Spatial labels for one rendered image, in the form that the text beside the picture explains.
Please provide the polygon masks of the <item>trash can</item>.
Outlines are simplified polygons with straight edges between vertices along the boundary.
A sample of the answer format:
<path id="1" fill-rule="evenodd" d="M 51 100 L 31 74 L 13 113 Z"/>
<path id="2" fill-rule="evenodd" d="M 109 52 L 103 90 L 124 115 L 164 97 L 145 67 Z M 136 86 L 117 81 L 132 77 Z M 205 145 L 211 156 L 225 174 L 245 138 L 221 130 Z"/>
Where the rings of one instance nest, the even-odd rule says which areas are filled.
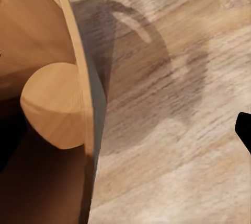
<path id="1" fill-rule="evenodd" d="M 0 173 L 0 224 L 87 224 L 106 97 L 70 0 L 0 0 L 0 118 L 27 131 Z"/>

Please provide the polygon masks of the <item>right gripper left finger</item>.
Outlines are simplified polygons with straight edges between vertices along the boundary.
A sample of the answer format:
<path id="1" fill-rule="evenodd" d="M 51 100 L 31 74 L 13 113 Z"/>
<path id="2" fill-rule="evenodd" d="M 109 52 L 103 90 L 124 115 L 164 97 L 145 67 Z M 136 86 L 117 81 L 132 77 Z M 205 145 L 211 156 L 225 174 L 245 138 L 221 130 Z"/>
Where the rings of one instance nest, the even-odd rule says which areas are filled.
<path id="1" fill-rule="evenodd" d="M 19 112 L 0 118 L 0 173 L 27 131 L 24 115 Z"/>

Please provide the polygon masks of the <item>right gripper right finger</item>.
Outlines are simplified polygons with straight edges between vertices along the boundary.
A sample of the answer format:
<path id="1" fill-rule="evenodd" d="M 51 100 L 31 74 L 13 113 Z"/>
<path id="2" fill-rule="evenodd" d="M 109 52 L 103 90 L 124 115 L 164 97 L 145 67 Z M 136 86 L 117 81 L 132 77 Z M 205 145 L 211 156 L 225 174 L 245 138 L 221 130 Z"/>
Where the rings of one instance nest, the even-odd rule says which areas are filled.
<path id="1" fill-rule="evenodd" d="M 251 114 L 245 112 L 238 114 L 235 131 L 251 153 Z"/>

